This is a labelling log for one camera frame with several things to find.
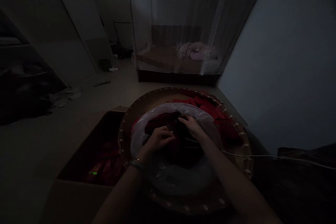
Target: mosquito net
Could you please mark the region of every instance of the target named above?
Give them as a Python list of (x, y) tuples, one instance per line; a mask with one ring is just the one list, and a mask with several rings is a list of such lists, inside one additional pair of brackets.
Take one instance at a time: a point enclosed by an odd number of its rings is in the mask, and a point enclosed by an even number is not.
[(140, 70), (214, 75), (225, 49), (225, 0), (131, 0), (133, 61)]

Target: tiled floor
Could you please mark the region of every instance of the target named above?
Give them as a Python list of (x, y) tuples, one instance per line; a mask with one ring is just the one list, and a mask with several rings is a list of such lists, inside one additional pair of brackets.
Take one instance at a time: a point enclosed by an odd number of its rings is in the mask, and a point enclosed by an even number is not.
[[(119, 67), (119, 71), (99, 73), (87, 80), (81, 85), (82, 96), (63, 108), (54, 109), (53, 114), (0, 127), (2, 223), (39, 221), (53, 181), (35, 177), (34, 170), (53, 148), (60, 144), (66, 146), (62, 136), (67, 133), (69, 125), (75, 124), (79, 118), (119, 105), (130, 106), (139, 96), (168, 86), (204, 90), (226, 102), (224, 95), (215, 87), (138, 83), (137, 73), (129, 59), (120, 61), (114, 67)], [(111, 80), (111, 84), (93, 87), (106, 80)]]

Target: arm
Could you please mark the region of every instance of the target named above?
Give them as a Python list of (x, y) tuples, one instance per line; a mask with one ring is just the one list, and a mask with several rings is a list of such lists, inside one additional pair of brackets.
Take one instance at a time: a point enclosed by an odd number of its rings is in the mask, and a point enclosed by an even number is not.
[(247, 223), (281, 223), (252, 182), (221, 152), (193, 117), (179, 118), (202, 146), (232, 205)]
[[(136, 158), (146, 164), (149, 162), (151, 154), (154, 151), (161, 149), (174, 139), (173, 133), (169, 132), (166, 126), (156, 128), (147, 143), (140, 149)], [(141, 180), (142, 171), (133, 166), (129, 166), (102, 204), (92, 223), (120, 222), (132, 205), (140, 187)]]

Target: open cardboard box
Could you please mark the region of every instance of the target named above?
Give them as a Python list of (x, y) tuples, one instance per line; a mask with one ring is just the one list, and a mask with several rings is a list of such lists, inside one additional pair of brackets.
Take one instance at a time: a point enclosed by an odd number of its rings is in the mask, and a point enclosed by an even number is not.
[(69, 129), (66, 151), (55, 150), (44, 160), (35, 175), (55, 180), (40, 223), (92, 222), (113, 187), (81, 181), (91, 168), (98, 146), (118, 141), (119, 126), (127, 109), (119, 106), (90, 115)]

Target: box flap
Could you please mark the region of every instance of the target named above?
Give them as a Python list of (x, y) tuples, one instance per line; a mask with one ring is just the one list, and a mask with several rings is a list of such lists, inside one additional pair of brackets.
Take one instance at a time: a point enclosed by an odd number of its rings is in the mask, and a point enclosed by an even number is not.
[(105, 113), (91, 113), (60, 132), (60, 141), (37, 165), (34, 176), (55, 179)]
[(55, 180), (40, 223), (91, 223), (112, 187)]
[(126, 112), (127, 110), (128, 110), (128, 107), (118, 106), (118, 107), (115, 107), (115, 108), (111, 109), (110, 111)]

